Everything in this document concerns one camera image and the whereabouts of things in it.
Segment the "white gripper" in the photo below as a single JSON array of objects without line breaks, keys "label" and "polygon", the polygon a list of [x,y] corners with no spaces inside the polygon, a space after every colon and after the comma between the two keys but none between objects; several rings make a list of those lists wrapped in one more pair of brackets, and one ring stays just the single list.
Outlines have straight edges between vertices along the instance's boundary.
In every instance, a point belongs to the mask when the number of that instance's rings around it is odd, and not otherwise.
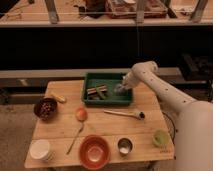
[{"label": "white gripper", "polygon": [[131,79],[127,76],[124,76],[122,82],[115,85],[114,92],[116,94],[124,94],[131,88]]}]

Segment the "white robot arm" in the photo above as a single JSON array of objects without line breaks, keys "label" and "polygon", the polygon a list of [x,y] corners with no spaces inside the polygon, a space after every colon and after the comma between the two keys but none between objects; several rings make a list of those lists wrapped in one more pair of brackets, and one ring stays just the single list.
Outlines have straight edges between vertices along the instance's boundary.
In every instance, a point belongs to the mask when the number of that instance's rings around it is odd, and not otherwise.
[{"label": "white robot arm", "polygon": [[213,103],[197,100],[160,79],[154,61],[132,66],[115,88],[122,93],[146,84],[179,114],[174,171],[213,171]]}]

